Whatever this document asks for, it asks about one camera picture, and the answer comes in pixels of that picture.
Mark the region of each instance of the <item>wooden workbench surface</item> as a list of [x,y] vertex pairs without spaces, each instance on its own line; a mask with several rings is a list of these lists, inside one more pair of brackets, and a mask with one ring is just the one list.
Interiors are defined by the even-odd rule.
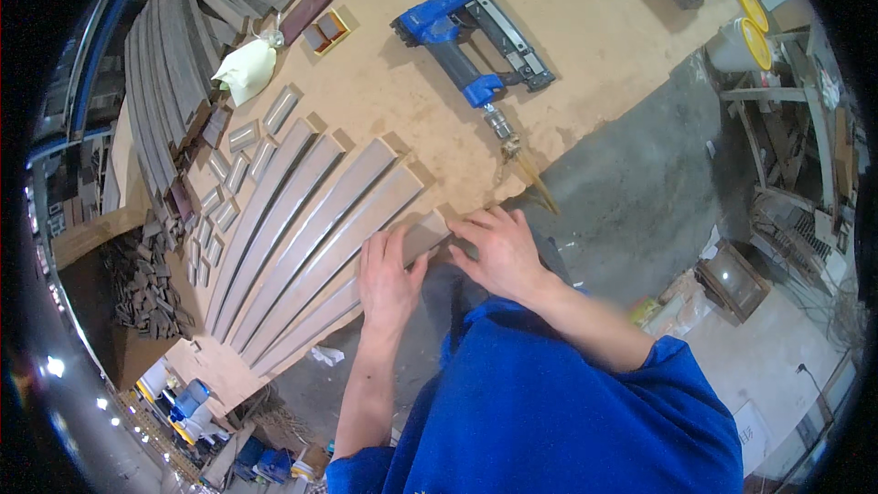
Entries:
[[[236,108],[229,130],[261,119],[283,85],[293,84],[302,99],[291,119],[314,113],[328,129],[343,129],[357,144],[353,154],[388,131],[411,147],[412,158],[421,160],[436,181],[408,212],[425,213],[449,203],[465,213],[520,193],[525,184],[502,166],[498,141],[481,115],[425,49],[406,48],[388,26],[422,1],[335,0],[332,6],[354,31],[323,58],[306,49],[304,39],[280,52],[273,80]],[[739,11],[734,0],[706,0],[700,10],[686,12],[671,0],[496,1],[557,76],[540,93],[513,87],[499,103],[527,138],[541,170],[579,138],[652,93],[675,65]],[[499,58],[493,49],[486,50],[487,41],[476,43],[490,61]],[[499,61],[495,67],[508,70]],[[279,141],[290,125],[278,134]],[[226,137],[221,149],[231,159]],[[198,198],[217,184],[204,163],[208,151],[203,150],[189,176]],[[236,197],[242,209],[253,187],[247,178]],[[223,236],[226,248],[234,229]],[[182,264],[177,264],[175,279],[176,285],[185,282]],[[192,297],[187,309],[201,321],[213,291],[213,286],[199,288],[184,296]],[[200,377],[214,388],[219,400],[208,404],[215,414],[231,410],[267,381],[250,374],[230,347],[204,334],[196,341],[201,346],[197,354],[192,344],[180,341],[167,356],[182,379]]]

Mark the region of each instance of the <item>person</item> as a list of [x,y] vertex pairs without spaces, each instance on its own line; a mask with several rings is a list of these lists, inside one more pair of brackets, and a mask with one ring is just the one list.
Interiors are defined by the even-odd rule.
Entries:
[[427,256],[404,269],[405,229],[363,243],[365,317],[326,470],[331,494],[741,492],[738,429],[685,342],[656,341],[546,269],[521,210],[448,225],[477,248],[474,260],[449,247],[450,267],[490,297],[465,310],[457,333],[452,321],[450,354],[395,448],[393,364]]

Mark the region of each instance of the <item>nail gun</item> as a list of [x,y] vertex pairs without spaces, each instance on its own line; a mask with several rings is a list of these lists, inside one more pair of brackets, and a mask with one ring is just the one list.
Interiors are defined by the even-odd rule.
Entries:
[[[464,94],[469,105],[482,108],[485,121],[500,139],[507,160],[517,160],[543,194],[547,208],[557,214],[557,204],[533,167],[521,154],[521,139],[506,116],[492,104],[494,94],[506,86],[524,84],[537,92],[555,80],[555,75],[536,55],[509,17],[493,0],[427,0],[409,8],[390,27],[409,47],[424,46],[442,66],[451,82]],[[461,29],[481,29],[512,71],[483,74],[467,58],[457,39]]]

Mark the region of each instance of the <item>blue shirt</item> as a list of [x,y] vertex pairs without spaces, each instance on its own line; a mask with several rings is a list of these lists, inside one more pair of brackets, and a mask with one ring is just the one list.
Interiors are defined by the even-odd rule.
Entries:
[[735,421],[685,342],[634,372],[592,366],[542,318],[492,297],[422,389],[396,448],[327,467],[330,494],[735,492]]

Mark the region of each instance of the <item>white paper sign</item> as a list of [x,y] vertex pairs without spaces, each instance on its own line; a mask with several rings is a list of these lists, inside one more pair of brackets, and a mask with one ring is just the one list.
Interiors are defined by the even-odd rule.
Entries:
[[750,475],[771,454],[771,434],[762,414],[752,400],[735,412],[738,438],[744,453],[744,477]]

